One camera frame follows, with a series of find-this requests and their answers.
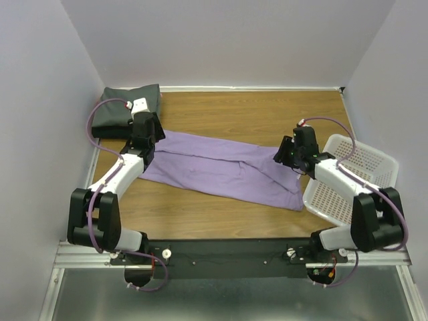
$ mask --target white knob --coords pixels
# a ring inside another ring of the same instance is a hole
[[[348,251],[346,251],[345,249],[339,249],[339,254],[340,256],[346,257],[348,256]]]
[[[110,259],[117,259],[119,256],[119,253],[110,253]]]
[[[164,249],[164,250],[162,251],[162,257],[163,257],[164,259],[169,259],[169,258],[171,257],[171,255],[172,255],[172,253],[171,253],[171,250],[170,250],[170,249]]]

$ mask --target white laundry basket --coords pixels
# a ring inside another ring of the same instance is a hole
[[[352,150],[350,138],[334,134],[324,147],[336,158],[342,158]],[[370,183],[380,187],[394,187],[399,171],[398,162],[391,156],[356,142],[355,153],[342,163],[347,169]],[[326,185],[310,179],[303,195],[303,202],[309,212],[335,224],[350,224],[352,205]]]

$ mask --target wooden table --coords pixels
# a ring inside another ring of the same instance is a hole
[[[176,130],[279,147],[297,121],[330,116],[345,124],[348,118],[338,92],[174,92],[163,94],[162,126]],[[332,122],[311,122],[320,150],[334,133],[345,135]],[[119,151],[123,141],[103,140]],[[116,161],[101,152],[98,180]],[[302,188],[308,183],[302,177]],[[277,209],[188,191],[137,179],[120,200],[122,226],[144,231],[149,238],[301,237],[330,227],[309,213]]]

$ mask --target white wall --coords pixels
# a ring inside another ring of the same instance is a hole
[[[397,0],[344,91],[358,139],[400,162],[412,272],[428,308],[428,1]]]
[[[0,320],[37,320],[103,84],[57,0],[0,10]]]
[[[62,0],[107,86],[344,86],[394,0]]]

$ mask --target purple cable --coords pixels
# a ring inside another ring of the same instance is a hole
[[[144,288],[140,288],[138,286],[135,286],[132,283],[129,283],[129,286],[131,288],[133,288],[133,289],[135,289],[137,291],[153,292],[153,291],[159,290],[161,287],[163,287],[167,283],[167,281],[168,281],[168,268],[165,265],[165,263],[162,262],[161,259],[157,258],[156,256],[153,256],[153,255],[150,255],[150,254],[145,254],[145,253],[140,253],[140,252],[122,251],[122,253],[127,253],[127,254],[131,254],[131,255],[139,255],[139,256],[142,256],[142,257],[148,257],[149,259],[154,259],[154,260],[158,261],[162,265],[162,267],[164,268],[164,270],[165,270],[165,277],[163,278],[162,283],[160,285],[158,285],[157,287],[150,288],[150,289],[144,289]]]
[[[97,190],[94,192],[94,194],[92,195],[90,202],[89,202],[89,208],[88,208],[89,238],[91,239],[92,245],[94,246],[95,250],[98,253],[102,253],[102,249],[96,243],[96,239],[95,239],[95,235],[94,235],[94,229],[92,227],[92,212],[94,211],[95,200],[96,200],[96,197],[98,196],[98,194],[100,193],[100,191],[106,186],[106,184],[114,177],[114,175],[116,175],[120,171],[120,169],[123,166],[123,161],[124,161],[121,154],[119,154],[118,152],[115,152],[114,150],[105,148],[105,147],[97,144],[94,137],[92,136],[92,121],[94,120],[95,112],[99,109],[99,107],[101,107],[102,105],[104,105],[107,102],[123,102],[125,105],[128,103],[126,100],[121,99],[121,98],[111,98],[111,99],[103,100],[102,102],[99,102],[94,107],[94,109],[91,111],[91,113],[88,117],[88,121],[86,122],[86,136],[88,137],[88,140],[90,141],[90,143],[92,145],[94,145],[96,148],[99,148],[101,150],[105,150],[106,152],[111,152],[112,154],[115,154],[120,160],[122,160],[122,163],[119,163],[119,166],[117,166],[117,168],[113,171],[113,173],[111,173],[106,178],[106,180],[97,188]]]
[[[92,224],[92,212],[94,211],[94,205],[95,205],[95,200],[96,197],[98,196],[98,194],[100,193],[100,191],[107,185],[107,183],[114,177],[114,175],[116,175],[120,169],[123,166],[123,162],[124,159],[122,157],[121,154],[119,154],[118,152],[105,148],[99,144],[96,143],[94,137],[92,136],[92,121],[94,120],[94,115],[95,112],[99,109],[99,107],[101,107],[103,104],[107,103],[107,102],[123,102],[125,105],[128,103],[126,100],[123,100],[121,98],[111,98],[111,99],[106,99],[103,100],[102,102],[99,102],[93,109],[93,111],[90,113],[89,117],[88,117],[88,121],[86,123],[86,136],[88,137],[88,140],[91,142],[92,145],[94,145],[96,148],[99,148],[101,150],[105,150],[106,152],[111,152],[112,154],[116,155],[122,162],[119,163],[119,165],[117,166],[117,168],[114,169],[114,171],[108,175],[108,177],[106,178],[106,180],[100,184],[100,186],[96,189],[96,191],[94,192],[94,194],[92,195],[90,202],[89,202],[89,207],[88,207],[88,231],[89,231],[89,238],[91,239],[92,245],[94,246],[95,250],[98,253],[102,253],[102,249],[100,248],[100,246],[96,243],[96,239],[95,239],[95,235],[94,235],[94,228],[93,228],[93,224]],[[130,287],[135,288],[137,290],[143,291],[143,292],[153,292],[153,291],[157,291],[159,290],[161,287],[163,287],[167,280],[168,280],[168,268],[165,265],[165,263],[162,262],[161,259],[157,258],[156,256],[150,255],[150,254],[145,254],[145,253],[139,253],[139,252],[132,252],[132,251],[123,251],[124,253],[128,253],[128,254],[132,254],[132,255],[139,255],[142,257],[148,257],[151,259],[155,259],[157,260],[162,267],[165,269],[165,278],[163,280],[163,282],[155,287],[155,288],[151,288],[151,289],[144,289],[144,288],[137,288],[136,286],[130,284]]]

